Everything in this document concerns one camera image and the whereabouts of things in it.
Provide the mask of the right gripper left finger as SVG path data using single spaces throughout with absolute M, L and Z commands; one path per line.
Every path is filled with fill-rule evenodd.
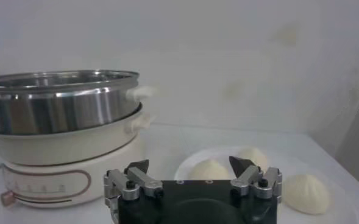
M 163 182 L 147 175 L 149 160 L 130 163 L 124 171 L 108 170 L 104 175 L 105 205 L 110 209 L 114 224 L 119 224 L 119 200 L 134 202 L 144 196 L 163 197 Z

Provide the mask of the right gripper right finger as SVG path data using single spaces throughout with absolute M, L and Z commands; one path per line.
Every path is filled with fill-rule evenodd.
M 229 156 L 229 163 L 236 176 L 230 181 L 230 185 L 238 194 L 247 196 L 250 191 L 256 198 L 269 200 L 276 198 L 282 202 L 282 173 L 276 167 L 269 167 L 264 172 L 260 166 L 256 166 L 249 159 Z

